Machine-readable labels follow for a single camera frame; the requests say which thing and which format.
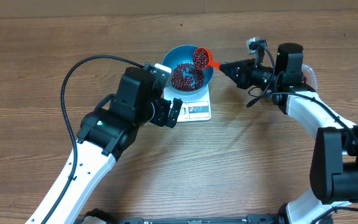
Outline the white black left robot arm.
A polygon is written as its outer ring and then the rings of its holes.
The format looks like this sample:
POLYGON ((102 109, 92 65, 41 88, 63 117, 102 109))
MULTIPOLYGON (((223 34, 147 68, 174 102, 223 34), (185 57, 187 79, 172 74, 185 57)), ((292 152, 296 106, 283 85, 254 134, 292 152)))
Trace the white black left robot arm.
POLYGON ((74 223, 142 125, 176 125, 181 100, 162 98, 171 72, 158 63, 126 68, 117 92, 106 96, 82 119, 76 149, 28 223, 74 223))

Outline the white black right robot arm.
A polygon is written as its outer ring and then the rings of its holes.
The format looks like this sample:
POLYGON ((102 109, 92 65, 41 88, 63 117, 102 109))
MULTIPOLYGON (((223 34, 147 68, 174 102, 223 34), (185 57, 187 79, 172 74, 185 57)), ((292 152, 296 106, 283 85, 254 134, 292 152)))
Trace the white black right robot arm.
POLYGON ((358 212, 358 125, 331 109, 308 84, 301 45, 280 44, 271 67, 262 65, 264 55, 271 54, 264 40, 249 43, 248 49, 254 59, 222 63, 219 70, 238 88, 262 90, 248 107, 268 98, 315 140, 310 187, 282 205, 274 222, 332 223, 334 212, 358 212))

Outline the red measuring scoop blue handle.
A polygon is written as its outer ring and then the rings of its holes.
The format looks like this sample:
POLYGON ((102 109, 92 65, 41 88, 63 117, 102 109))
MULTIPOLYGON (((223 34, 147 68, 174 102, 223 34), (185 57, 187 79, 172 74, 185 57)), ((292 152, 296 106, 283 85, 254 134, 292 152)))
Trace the red measuring scoop blue handle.
POLYGON ((205 49, 207 51, 208 55, 209 55, 209 62, 208 62, 207 67, 205 67, 205 68, 213 67, 213 68, 216 68, 218 70, 220 69, 221 62, 213 60, 212 52, 209 49, 204 48, 204 47, 200 47, 200 48, 197 48, 196 50, 198 50, 198 49, 205 49))

